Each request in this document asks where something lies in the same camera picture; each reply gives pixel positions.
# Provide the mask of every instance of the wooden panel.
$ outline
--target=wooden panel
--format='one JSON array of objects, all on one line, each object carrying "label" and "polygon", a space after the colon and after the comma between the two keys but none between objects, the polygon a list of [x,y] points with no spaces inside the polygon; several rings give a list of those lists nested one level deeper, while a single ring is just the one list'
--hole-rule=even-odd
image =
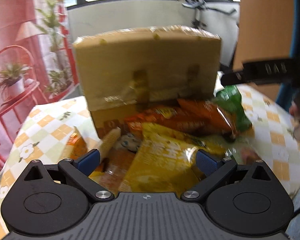
[{"label": "wooden panel", "polygon": [[[234,69],[242,62],[287,57],[293,27],[293,0],[241,0],[240,25]],[[275,99],[278,85],[255,86]]]}]

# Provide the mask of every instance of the triangular cutout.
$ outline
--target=triangular cutout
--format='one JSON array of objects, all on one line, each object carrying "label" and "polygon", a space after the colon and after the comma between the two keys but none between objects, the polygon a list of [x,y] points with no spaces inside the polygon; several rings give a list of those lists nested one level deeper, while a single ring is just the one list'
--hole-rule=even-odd
[{"label": "triangular cutout", "polygon": [[27,176],[25,177],[25,180],[35,180],[35,179],[42,179],[43,176],[40,173],[37,166],[33,166],[31,170],[28,172]]},{"label": "triangular cutout", "polygon": [[252,175],[253,179],[270,180],[267,172],[262,166],[258,166]]}]

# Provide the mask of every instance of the tablecloth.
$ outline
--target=tablecloth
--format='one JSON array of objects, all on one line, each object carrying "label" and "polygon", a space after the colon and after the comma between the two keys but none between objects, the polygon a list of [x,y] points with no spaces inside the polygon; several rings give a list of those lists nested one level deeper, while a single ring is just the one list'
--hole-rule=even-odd
[{"label": "tablecloth", "polygon": [[[253,128],[238,139],[246,141],[268,164],[288,194],[300,187],[299,143],[292,137],[293,118],[266,96],[248,85],[239,85],[242,105]],[[43,164],[57,163],[76,126],[88,149],[99,139],[84,97],[35,106],[13,144],[0,182],[2,200],[23,169],[33,159]],[[0,239],[8,233],[0,213]]]}]

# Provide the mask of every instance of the lampshade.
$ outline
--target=lampshade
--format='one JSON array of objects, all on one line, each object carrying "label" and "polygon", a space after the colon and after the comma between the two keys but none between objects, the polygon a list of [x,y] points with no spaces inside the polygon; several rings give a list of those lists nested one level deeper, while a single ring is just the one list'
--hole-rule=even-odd
[{"label": "lampshade", "polygon": [[18,31],[16,41],[21,41],[25,38],[29,38],[35,35],[44,34],[42,31],[40,31],[33,22],[25,22],[21,24],[21,27]]}]

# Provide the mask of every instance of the pink curtain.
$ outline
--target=pink curtain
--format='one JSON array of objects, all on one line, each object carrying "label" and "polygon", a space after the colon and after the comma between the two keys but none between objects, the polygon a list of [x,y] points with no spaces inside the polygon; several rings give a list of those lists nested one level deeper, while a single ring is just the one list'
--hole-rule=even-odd
[{"label": "pink curtain", "polygon": [[0,0],[0,170],[30,110],[75,85],[63,0]]}]

